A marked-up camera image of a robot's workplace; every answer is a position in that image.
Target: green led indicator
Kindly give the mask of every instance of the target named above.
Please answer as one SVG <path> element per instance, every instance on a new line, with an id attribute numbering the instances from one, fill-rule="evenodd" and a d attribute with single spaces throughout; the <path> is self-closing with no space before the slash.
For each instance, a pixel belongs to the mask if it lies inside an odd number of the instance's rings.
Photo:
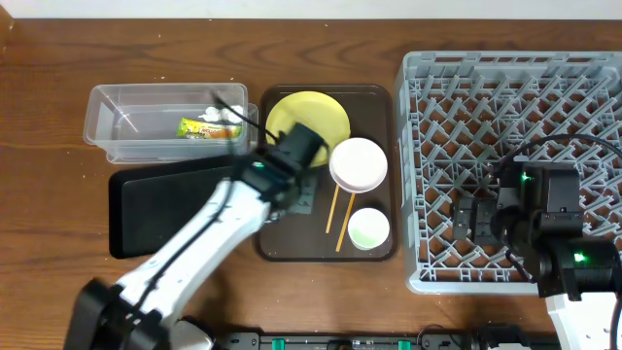
<path id="1" fill-rule="evenodd" d="M 587 263 L 587 257 L 581 253 L 574 253 L 574 261 L 577 263 Z"/>

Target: lattice basket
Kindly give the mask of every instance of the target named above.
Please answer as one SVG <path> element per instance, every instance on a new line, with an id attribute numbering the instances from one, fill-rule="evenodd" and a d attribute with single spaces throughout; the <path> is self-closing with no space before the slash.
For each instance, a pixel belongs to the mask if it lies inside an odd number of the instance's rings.
<path id="1" fill-rule="evenodd" d="M 505 248 L 455 240 L 450 204 L 496 197 L 487 165 L 547 135 L 594 135 L 620 147 L 622 53 L 411 52 L 397 74 L 406 284 L 417 294 L 537 294 Z M 583 232 L 622 249 L 622 160 L 580 140 L 525 155 L 579 172 Z"/>

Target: brown tray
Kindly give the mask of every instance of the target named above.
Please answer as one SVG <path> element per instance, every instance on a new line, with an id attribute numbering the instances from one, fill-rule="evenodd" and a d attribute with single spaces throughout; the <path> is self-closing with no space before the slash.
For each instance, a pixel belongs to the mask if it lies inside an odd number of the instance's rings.
<path id="1" fill-rule="evenodd" d="M 354 247 L 345 232 L 341 252 L 335 252 L 341 226 L 350 200 L 350 194 L 340 191 L 335 206 L 330 233 L 326 234 L 328 212 L 332 203 L 335 183 L 323 166 L 318 171 L 315 198 L 310 214 L 291 213 L 278 224 L 266 225 L 255 235 L 258 253 L 272 262 L 381 262 L 390 258 L 399 243 L 397 200 L 394 179 L 395 166 L 392 146 L 396 143 L 391 96 L 385 89 L 374 85 L 353 86 L 277 86 L 267 90 L 261 98 L 259 119 L 265 124 L 268 114 L 285 96 L 299 91 L 323 92 L 337 100 L 350 119 L 351 137 L 364 137 L 382 147 L 389 172 L 375 190 L 357 194 L 352 213 L 364 207 L 379 209 L 391 224 L 391 234 L 377 248 L 361 251 Z"/>

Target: yellow snack wrapper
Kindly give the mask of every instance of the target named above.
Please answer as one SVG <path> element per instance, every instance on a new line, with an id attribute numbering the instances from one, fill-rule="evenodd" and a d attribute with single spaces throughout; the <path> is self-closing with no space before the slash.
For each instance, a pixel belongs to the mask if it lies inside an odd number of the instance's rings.
<path id="1" fill-rule="evenodd" d="M 221 125 L 212 122 L 199 122 L 182 118 L 177 128 L 177 136 L 190 139 L 217 140 L 236 138 L 242 133 L 241 125 Z"/>

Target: plastic bin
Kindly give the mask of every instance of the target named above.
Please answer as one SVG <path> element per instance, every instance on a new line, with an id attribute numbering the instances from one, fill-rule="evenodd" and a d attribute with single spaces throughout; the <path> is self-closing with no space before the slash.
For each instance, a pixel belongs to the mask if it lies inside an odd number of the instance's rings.
<path id="1" fill-rule="evenodd" d="M 248 115 L 241 84 L 145 84 L 95 87 L 88 101 L 85 142 L 108 153 L 112 163 L 157 163 L 225 155 L 228 140 L 177 136 L 181 118 L 198 120 L 216 106 L 211 92 Z M 237 154 L 248 152 L 249 126 L 233 139 Z"/>
<path id="2" fill-rule="evenodd" d="M 455 240 L 450 203 L 497 196 L 486 165 L 561 133 L 622 141 L 621 52 L 411 52 L 397 73 L 406 285 L 417 294 L 535 295 L 505 248 Z M 622 239 L 622 168 L 615 154 L 548 142 L 531 161 L 567 162 L 580 177 L 583 233 Z"/>

